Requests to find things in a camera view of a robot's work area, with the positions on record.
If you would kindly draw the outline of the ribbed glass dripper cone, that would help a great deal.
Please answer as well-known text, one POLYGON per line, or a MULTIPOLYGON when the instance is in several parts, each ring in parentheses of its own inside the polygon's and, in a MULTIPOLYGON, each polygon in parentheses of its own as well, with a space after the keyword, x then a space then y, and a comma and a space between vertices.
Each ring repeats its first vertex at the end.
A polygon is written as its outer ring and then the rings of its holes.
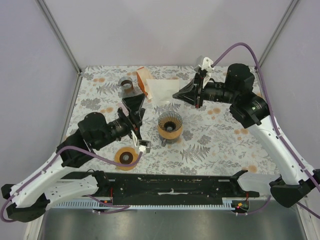
POLYGON ((171 133, 178 131, 183 125, 182 117, 174 111, 166 111, 158 118, 158 126, 161 130, 171 133))

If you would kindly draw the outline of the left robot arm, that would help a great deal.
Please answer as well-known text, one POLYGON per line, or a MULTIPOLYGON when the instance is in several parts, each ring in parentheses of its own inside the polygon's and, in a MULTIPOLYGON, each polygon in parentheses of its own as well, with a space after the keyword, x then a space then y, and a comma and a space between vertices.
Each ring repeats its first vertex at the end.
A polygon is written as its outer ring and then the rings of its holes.
POLYGON ((62 202, 94 194, 106 196, 110 192, 110 182, 101 170, 64 185, 56 185, 56 182, 92 159, 122 166, 94 151, 120 141, 125 136, 132 139, 139 157, 148 153, 150 142, 143 140, 140 134, 145 114, 142 107, 144 100, 143 93, 123 98, 122 103, 128 113, 125 114, 122 108, 118 108, 118 119, 111 122, 107 122, 99 112, 86 115, 78 123, 76 132, 67 137, 34 173, 18 184, 5 184, 1 187, 6 201, 0 210, 0 219, 5 223, 27 223, 62 202))

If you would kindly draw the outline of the white paper coffee filter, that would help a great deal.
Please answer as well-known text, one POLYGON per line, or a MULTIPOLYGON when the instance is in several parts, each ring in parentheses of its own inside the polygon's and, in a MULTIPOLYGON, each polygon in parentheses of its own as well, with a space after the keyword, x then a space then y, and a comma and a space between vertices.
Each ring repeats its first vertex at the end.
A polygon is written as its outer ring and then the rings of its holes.
POLYGON ((173 94, 179 91, 178 79, 147 79, 147 98, 154 104, 165 105, 173 99, 173 94))

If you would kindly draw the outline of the glass coffee server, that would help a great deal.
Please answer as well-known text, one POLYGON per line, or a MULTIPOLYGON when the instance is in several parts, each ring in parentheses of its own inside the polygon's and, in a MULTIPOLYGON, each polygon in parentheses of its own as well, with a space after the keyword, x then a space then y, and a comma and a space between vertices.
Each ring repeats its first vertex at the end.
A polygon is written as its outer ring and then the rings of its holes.
POLYGON ((180 137, 177 137, 177 138, 174 138, 174 139, 167 139, 167 138, 164 138, 162 136, 160 136, 159 138, 160 138, 160 143, 161 143, 162 147, 165 147, 167 145, 173 145, 173 144, 177 143, 178 140, 180 139, 180 137))

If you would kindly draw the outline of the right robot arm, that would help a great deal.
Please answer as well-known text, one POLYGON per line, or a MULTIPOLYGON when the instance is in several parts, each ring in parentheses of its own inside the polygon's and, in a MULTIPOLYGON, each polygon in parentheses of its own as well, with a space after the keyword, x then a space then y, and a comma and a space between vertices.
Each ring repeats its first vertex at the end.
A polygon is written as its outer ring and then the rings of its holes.
POLYGON ((229 191, 235 197, 245 192, 271 195, 280 205, 290 208, 320 185, 320 171, 303 160, 271 116, 267 102, 253 92, 255 81, 250 68, 231 64, 224 82, 217 82, 210 72, 198 67, 192 81, 173 98, 199 109, 204 101, 229 104, 229 112, 263 146, 279 170, 279 175, 248 171, 234 175, 229 191))

